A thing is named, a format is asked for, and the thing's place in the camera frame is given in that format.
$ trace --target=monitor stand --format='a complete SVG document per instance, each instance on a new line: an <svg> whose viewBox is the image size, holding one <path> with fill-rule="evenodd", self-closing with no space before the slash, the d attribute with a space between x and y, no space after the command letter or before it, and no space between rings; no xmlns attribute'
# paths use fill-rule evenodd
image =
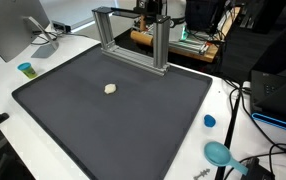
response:
<svg viewBox="0 0 286 180"><path fill-rule="evenodd" d="M31 57L32 58L50 57L58 49L59 43L57 41L53 41L49 33L46 32L45 29L40 25L40 23L38 23L33 17L30 16L27 19L29 19L42 32L42 34L50 43L39 47L39 49Z"/></svg>

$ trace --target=white table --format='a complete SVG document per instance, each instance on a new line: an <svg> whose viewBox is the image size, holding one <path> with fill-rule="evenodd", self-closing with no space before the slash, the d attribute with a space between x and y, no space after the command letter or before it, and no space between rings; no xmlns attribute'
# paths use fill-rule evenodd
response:
<svg viewBox="0 0 286 180"><path fill-rule="evenodd" d="M245 82L244 87L250 87L249 82ZM250 110L250 96L245 95L245 107ZM286 143L286 130L268 125L266 123L256 121L262 130L276 143ZM255 127L254 123L244 111L240 103L239 111L236 118L235 129L231 143L231 153L236 160L241 160L250 156L266 154L269 152L272 144L268 142L264 136ZM273 152L279 152L278 148L274 148ZM260 165L270 171L268 156L259 158ZM273 155L273 171L276 180L286 179L286 155ZM228 179L239 180L241 174L233 170Z"/></svg>
<svg viewBox="0 0 286 180"><path fill-rule="evenodd" d="M48 59L30 57L38 46L29 46L8 63L0 58L0 113L6 112L10 115L8 120L0 124L0 129L36 179L88 179L73 160L11 96L15 89L30 81L17 70L20 63L30 62L35 71L42 75L99 43L78 36L65 36L58 41L59 49ZM211 140L221 143L225 140L231 118L228 100L231 88L223 80L212 78L213 84L165 179L191 180L193 176L207 168L211 172L206 179L215 177L217 168L204 158L203 147ZM217 123L213 128L204 126L203 117L206 114L216 118Z"/></svg>

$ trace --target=blue cap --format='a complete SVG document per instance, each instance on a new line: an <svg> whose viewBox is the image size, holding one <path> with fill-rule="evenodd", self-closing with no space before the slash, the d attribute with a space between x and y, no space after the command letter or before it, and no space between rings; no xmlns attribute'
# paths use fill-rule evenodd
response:
<svg viewBox="0 0 286 180"><path fill-rule="evenodd" d="M216 120L211 115L204 116L204 124L206 127L213 127L216 123Z"/></svg>
<svg viewBox="0 0 286 180"><path fill-rule="evenodd" d="M19 69L19 70L26 70L26 69L28 69L28 68L30 68L31 67L31 63L23 63L23 64L20 64L18 67L17 67L17 69Z"/></svg>

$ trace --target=metal frame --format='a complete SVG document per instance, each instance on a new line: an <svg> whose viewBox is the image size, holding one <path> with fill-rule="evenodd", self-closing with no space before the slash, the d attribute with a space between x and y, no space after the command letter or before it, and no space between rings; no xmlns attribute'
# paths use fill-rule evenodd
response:
<svg viewBox="0 0 286 180"><path fill-rule="evenodd" d="M151 58L115 44L109 17L109 14L113 12L111 8L100 7L92 10L92 12L100 34L103 54L161 76L167 72L169 67L167 62L170 34L169 16L156 16L156 22L153 24L154 57Z"/></svg>

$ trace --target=black mat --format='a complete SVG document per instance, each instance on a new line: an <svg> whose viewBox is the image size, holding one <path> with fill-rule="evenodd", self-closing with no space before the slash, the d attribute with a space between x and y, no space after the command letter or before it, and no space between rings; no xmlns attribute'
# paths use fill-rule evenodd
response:
<svg viewBox="0 0 286 180"><path fill-rule="evenodd" d="M211 82L175 67L154 75L95 46L13 97L91 179L155 180L164 178ZM109 83L117 91L106 95Z"/></svg>

